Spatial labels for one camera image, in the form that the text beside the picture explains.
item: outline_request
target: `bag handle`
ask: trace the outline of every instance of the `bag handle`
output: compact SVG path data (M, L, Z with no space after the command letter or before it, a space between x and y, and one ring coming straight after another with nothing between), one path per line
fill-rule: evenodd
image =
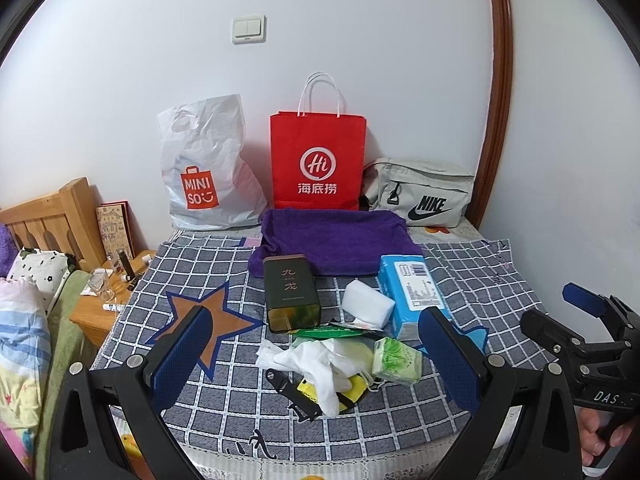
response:
M335 84L334 78L331 77L327 72L313 72L312 75L310 75L309 77L306 78L306 84L305 87L302 90L302 95L300 96L300 101L298 102L298 117L300 117L300 109L302 108L302 101L305 99L305 93L306 93L306 88L311 84L311 82L320 77L320 76L326 76L327 78L329 78L329 80L331 81L331 85L334 87L335 90L335 98L337 101L337 111L336 114L338 115L338 117L340 117L340 93L338 92L338 87Z

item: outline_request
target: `nike bag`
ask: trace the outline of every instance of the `nike bag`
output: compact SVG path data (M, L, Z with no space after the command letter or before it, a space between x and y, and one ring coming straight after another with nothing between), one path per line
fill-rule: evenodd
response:
M267 201L240 157L239 95L180 105L158 115L162 181L174 228L194 231L257 225Z
M393 211L407 225L455 227L473 186L472 174L448 162L377 158L364 169L369 208Z
M335 114L301 112L306 88L320 76L334 86ZM274 206L358 209L366 127L364 117L340 113L340 95L331 76L309 76L298 111L271 116Z

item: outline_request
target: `glass cup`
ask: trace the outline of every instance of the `glass cup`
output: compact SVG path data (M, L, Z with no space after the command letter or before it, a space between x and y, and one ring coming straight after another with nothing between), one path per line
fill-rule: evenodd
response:
M116 295L109 285L109 275L105 269L95 269L88 282L89 288L104 303L109 303Z

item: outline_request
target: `wooden nightstand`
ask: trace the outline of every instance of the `wooden nightstand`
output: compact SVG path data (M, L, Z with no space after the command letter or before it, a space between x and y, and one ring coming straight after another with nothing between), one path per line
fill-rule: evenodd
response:
M133 259L131 261L131 267L133 267L135 273L145 269L146 264L142 261L142 256L145 254L151 254L153 256L156 252L142 251L137 258ZM105 269L111 269L111 265L108 262L105 262L102 266ZM129 283L121 282L120 277L114 274L110 277L110 283L117 298L117 300L112 300L113 303L127 303L131 296L131 293L127 290ZM104 310L102 308L103 303L103 301L95 296L80 296L71 316L69 316L69 319L82 329L86 338L91 341L96 348L100 348L118 317L117 312Z

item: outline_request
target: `wall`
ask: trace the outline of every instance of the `wall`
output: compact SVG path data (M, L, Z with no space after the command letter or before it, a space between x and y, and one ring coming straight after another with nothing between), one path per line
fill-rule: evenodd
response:
M253 13L266 43L234 46L233 17ZM315 70L367 117L367 159L474 171L491 49L489 0L47 0L0 68L0 206L86 175L103 200L129 200L156 246L170 232L156 114L239 93L244 155L269 194L268 117ZM313 94L334 109L326 85Z
M550 313L575 282L640 306L640 68L595 0L513 0L515 79L504 154L481 231L509 237Z

